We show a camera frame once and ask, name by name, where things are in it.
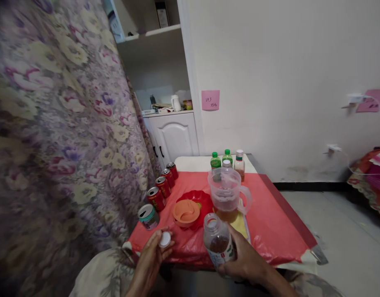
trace red plate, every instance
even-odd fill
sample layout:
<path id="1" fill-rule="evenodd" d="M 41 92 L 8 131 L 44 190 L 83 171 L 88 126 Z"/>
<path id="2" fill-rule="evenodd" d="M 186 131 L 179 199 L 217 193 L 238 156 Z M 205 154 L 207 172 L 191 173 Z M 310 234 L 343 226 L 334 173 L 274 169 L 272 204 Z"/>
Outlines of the red plate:
<path id="1" fill-rule="evenodd" d="M 213 212 L 212 199 L 210 198 L 210 195 L 205 193 L 204 191 L 196 191 L 196 190 L 192 190 L 187 193 L 184 193 L 177 201 L 184 200 L 184 199 L 192 200 L 198 204 L 198 207 L 200 210 L 199 217 L 194 222 L 194 225 L 189 227 L 190 230 L 195 231 L 199 227 L 203 227 L 203 219 L 208 213 Z"/>

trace pink sticky note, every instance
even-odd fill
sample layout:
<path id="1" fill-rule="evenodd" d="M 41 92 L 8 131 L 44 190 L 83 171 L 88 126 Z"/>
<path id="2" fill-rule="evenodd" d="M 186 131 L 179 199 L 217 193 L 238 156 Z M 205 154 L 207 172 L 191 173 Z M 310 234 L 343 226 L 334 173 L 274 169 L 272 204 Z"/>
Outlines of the pink sticky note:
<path id="1" fill-rule="evenodd" d="M 202 109 L 218 110 L 220 106 L 220 90 L 202 91 Z"/>
<path id="2" fill-rule="evenodd" d="M 365 94 L 372 98 L 366 99 L 364 103 L 360 103 L 356 112 L 379 112 L 380 111 L 380 90 L 368 90 Z"/>

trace white bottle cap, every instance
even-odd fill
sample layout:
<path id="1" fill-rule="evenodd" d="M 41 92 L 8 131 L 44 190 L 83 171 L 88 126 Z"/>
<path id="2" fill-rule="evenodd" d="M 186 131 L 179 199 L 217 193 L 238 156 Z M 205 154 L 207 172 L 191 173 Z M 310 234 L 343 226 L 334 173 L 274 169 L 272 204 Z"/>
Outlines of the white bottle cap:
<path id="1" fill-rule="evenodd" d="M 168 231 L 165 231 L 162 233 L 161 240 L 158 243 L 160 248 L 166 248 L 170 244 L 170 233 Z"/>

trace purple flower pattern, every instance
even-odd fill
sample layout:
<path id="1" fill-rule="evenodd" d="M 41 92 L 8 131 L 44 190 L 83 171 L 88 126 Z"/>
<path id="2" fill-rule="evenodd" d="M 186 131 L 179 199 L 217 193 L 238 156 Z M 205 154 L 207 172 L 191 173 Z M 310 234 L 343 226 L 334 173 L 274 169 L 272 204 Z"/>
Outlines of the purple flower pattern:
<path id="1" fill-rule="evenodd" d="M 7 0 L 0 15 L 0 285 L 68 296 L 129 237 L 126 206 L 160 168 L 100 0 Z"/>

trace brown liquid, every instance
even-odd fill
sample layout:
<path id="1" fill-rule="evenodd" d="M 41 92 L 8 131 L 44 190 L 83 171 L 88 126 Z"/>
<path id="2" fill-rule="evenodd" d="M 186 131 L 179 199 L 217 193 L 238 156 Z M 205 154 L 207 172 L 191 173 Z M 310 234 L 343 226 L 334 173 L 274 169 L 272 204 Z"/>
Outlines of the brown liquid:
<path id="1" fill-rule="evenodd" d="M 244 170 L 236 170 L 241 176 L 241 182 L 245 181 L 245 171 Z"/>
<path id="2" fill-rule="evenodd" d="M 230 212 L 224 212 L 224 211 L 218 210 L 216 214 L 222 221 L 233 223 L 235 222 L 236 217 L 238 216 L 238 210 L 233 210 Z"/>
<path id="3" fill-rule="evenodd" d="M 209 250 L 215 252 L 216 254 L 220 254 L 227 249 L 229 241 L 230 240 L 227 237 L 215 237 L 210 243 Z"/>

